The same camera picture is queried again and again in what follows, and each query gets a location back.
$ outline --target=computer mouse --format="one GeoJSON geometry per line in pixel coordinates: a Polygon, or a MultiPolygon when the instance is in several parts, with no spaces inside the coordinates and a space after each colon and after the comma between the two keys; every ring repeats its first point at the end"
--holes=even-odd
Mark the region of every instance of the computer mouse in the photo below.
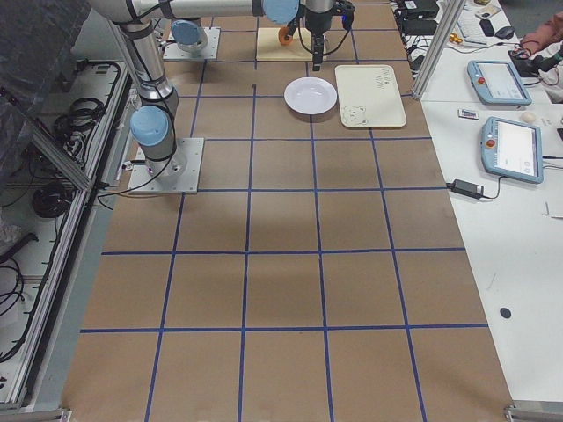
{"type": "Polygon", "coordinates": [[[500,38],[501,40],[508,40],[509,38],[512,38],[513,35],[514,35],[513,26],[503,26],[496,33],[494,33],[494,36],[496,38],[500,38]]]}

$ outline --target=tablet screen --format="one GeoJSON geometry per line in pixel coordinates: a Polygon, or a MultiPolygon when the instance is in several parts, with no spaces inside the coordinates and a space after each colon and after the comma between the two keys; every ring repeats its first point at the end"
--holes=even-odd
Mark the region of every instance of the tablet screen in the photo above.
{"type": "Polygon", "coordinates": [[[496,167],[537,176],[537,147],[534,129],[498,122],[496,167]]]}
{"type": "Polygon", "coordinates": [[[486,87],[495,99],[524,99],[510,67],[506,63],[479,63],[486,87]]]}

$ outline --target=white desk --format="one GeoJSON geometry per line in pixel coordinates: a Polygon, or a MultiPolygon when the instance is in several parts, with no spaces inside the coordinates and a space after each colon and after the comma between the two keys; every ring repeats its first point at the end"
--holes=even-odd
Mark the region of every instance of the white desk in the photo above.
{"type": "MultiPolygon", "coordinates": [[[[481,6],[477,6],[473,1],[467,1],[465,6],[467,11],[463,13],[473,14],[479,10],[481,6]]],[[[499,6],[498,1],[493,0],[491,4],[499,6]]],[[[495,30],[503,26],[510,25],[504,12],[497,13],[490,18],[491,23],[495,30]]],[[[518,38],[514,36],[510,40],[500,40],[496,37],[485,37],[489,46],[487,49],[476,49],[470,47],[457,46],[448,43],[448,47],[442,52],[440,60],[438,61],[435,72],[428,82],[428,86],[422,95],[423,101],[448,101],[448,102],[472,102],[478,103],[479,98],[475,90],[468,83],[467,76],[467,62],[469,60],[497,60],[503,62],[510,62],[508,51],[513,49],[514,43],[518,42],[518,38]],[[506,42],[506,45],[495,46],[495,43],[506,42]]],[[[537,79],[530,78],[524,82],[536,82],[537,79]]],[[[534,104],[551,104],[551,101],[541,85],[534,85],[527,87],[528,92],[534,104]]],[[[504,107],[497,107],[497,109],[507,109],[504,107]]]]}
{"type": "MultiPolygon", "coordinates": [[[[494,196],[497,178],[483,171],[480,131],[489,116],[518,120],[521,111],[492,111],[480,103],[423,102],[446,180],[483,185],[494,196]],[[479,120],[457,117],[457,108],[479,120]]],[[[544,155],[563,156],[563,105],[530,105],[542,129],[544,155]]],[[[460,231],[514,400],[563,401],[563,220],[545,216],[545,203],[563,208],[563,171],[546,170],[541,185],[501,181],[498,199],[451,193],[460,231]],[[510,319],[501,308],[512,312],[510,319]]]]}

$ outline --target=power adapter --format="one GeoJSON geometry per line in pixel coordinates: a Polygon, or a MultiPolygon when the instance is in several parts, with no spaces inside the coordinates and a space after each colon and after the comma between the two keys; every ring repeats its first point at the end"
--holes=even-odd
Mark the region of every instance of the power adapter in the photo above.
{"type": "Polygon", "coordinates": [[[484,198],[483,186],[475,185],[474,183],[469,183],[464,180],[459,180],[456,178],[453,182],[447,183],[446,186],[452,192],[459,193],[460,195],[469,196],[476,200],[484,198]]]}

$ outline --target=keyboard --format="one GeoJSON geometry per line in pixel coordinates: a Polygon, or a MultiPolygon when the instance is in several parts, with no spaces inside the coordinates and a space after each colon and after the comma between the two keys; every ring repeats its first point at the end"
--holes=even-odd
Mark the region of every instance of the keyboard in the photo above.
{"type": "Polygon", "coordinates": [[[487,45],[486,36],[479,25],[477,18],[472,11],[461,11],[456,24],[458,35],[464,39],[464,44],[485,47],[487,45]]]}

